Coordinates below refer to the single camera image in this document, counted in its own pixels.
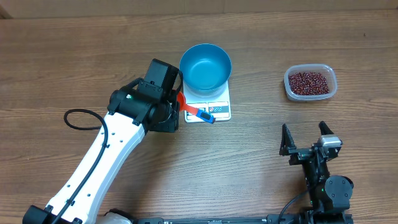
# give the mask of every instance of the wooden table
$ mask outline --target wooden table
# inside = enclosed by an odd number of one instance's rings
[[[143,76],[152,58],[173,65],[210,42],[233,61],[232,120],[149,133],[129,156],[99,214],[254,217],[279,213],[305,189],[302,168],[279,156],[287,123],[298,147],[325,120],[344,141],[331,174],[354,183],[356,223],[398,218],[398,11],[273,12],[0,21],[0,222],[20,223],[69,179],[96,131],[63,113],[106,113],[113,90]],[[292,65],[334,68],[331,100],[294,103],[282,83]],[[98,122],[73,115],[81,126]],[[288,211],[308,205],[301,200]]]

